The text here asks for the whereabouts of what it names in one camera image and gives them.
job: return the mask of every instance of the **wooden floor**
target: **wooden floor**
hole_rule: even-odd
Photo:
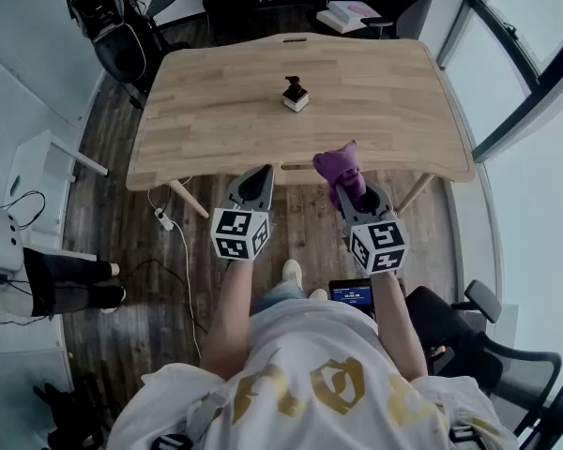
[[[305,7],[278,7],[261,12],[252,27],[223,32],[225,43],[266,37],[282,32],[309,31]],[[215,45],[213,30],[205,21],[172,28],[167,38],[187,40],[194,48]],[[94,373],[104,404],[103,416],[112,421],[141,386],[140,377],[172,362],[197,364],[188,316],[185,286],[186,261],[178,232],[166,232],[157,222],[144,193],[126,190],[129,155],[141,111],[128,104],[129,96],[107,77],[82,141],[82,152],[109,169],[101,177],[77,169],[71,186],[65,229],[65,249],[95,253],[120,264],[119,281],[125,285],[126,304],[103,315],[88,309],[64,317],[65,336],[73,375]],[[394,202],[404,196],[418,175],[379,172],[366,175],[378,181]],[[231,177],[201,176],[187,187],[207,211],[221,204]],[[168,191],[151,192],[155,204],[164,204]],[[270,289],[280,279],[283,263],[297,259],[304,272],[306,291],[327,287],[331,279],[358,275],[353,259],[342,244],[342,221],[327,200],[323,186],[276,187],[273,195],[273,232],[255,265],[253,296]],[[172,197],[167,215],[183,228],[189,250],[192,306],[199,324],[208,328],[226,262],[219,260],[209,238],[210,221]],[[403,214],[412,248],[403,268],[407,292],[426,285],[448,301],[454,299],[455,264],[449,210],[444,186],[434,179]],[[179,274],[178,279],[147,263],[127,277],[137,265],[158,259]],[[196,329],[197,337],[204,333]]]

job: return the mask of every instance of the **phone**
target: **phone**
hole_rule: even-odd
[[[331,280],[329,293],[334,302],[343,302],[358,308],[375,320],[372,281],[369,278],[354,280]]]

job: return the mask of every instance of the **purple cloth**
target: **purple cloth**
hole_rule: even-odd
[[[357,210],[361,210],[361,198],[367,191],[365,179],[360,174],[357,159],[357,143],[353,140],[340,150],[317,154],[312,159],[317,172],[329,183],[329,199],[336,210],[340,210],[340,200],[336,186],[342,185],[346,195]]]

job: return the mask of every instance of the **window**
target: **window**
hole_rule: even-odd
[[[472,54],[460,55],[460,47],[467,46]],[[450,53],[445,70],[477,143],[474,160],[483,162],[541,112],[539,104],[563,79],[563,0],[464,0],[438,55],[440,66]],[[478,56],[477,69],[472,55]],[[481,87],[465,88],[463,71],[469,72],[471,86]],[[485,74],[474,77],[476,71]],[[524,98],[516,81],[522,82]],[[492,115],[468,104],[476,94],[478,106]]]

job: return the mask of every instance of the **phone screen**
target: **phone screen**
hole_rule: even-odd
[[[332,290],[332,300],[357,307],[372,305],[372,288],[362,286],[334,289]]]

